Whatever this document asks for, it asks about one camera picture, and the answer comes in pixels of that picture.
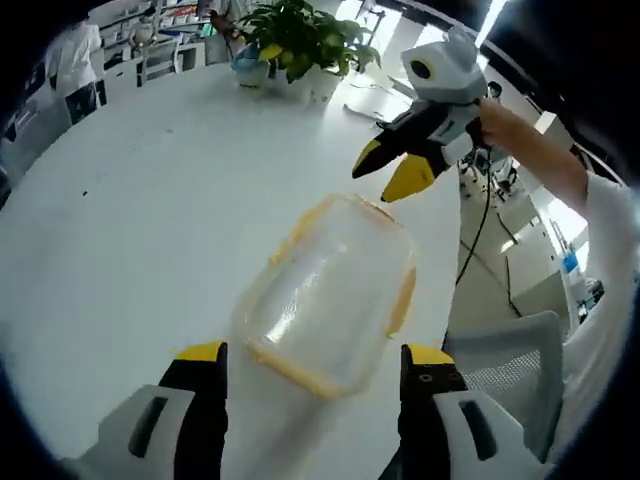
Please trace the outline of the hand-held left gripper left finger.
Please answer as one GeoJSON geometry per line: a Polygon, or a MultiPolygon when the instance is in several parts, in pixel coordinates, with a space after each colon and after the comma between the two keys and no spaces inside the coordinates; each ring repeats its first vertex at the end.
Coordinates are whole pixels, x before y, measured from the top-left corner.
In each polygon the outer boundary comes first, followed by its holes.
{"type": "Polygon", "coordinates": [[[73,479],[219,479],[228,431],[228,344],[180,352],[99,423],[98,439],[61,468],[73,479]]]}

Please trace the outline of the person's right hand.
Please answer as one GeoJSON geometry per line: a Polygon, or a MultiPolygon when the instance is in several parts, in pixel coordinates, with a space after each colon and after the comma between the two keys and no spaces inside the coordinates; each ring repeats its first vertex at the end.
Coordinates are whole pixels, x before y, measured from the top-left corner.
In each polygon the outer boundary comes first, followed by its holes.
{"type": "Polygon", "coordinates": [[[491,146],[505,146],[509,111],[490,98],[479,103],[479,120],[484,142],[491,146]]]}

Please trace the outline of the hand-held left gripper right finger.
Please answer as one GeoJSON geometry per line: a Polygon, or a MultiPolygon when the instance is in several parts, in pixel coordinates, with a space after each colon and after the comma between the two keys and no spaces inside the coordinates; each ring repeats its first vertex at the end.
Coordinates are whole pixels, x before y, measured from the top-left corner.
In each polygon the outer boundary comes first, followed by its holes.
{"type": "Polygon", "coordinates": [[[419,344],[401,347],[399,447],[384,479],[542,479],[521,425],[470,390],[454,360],[419,344]]]}

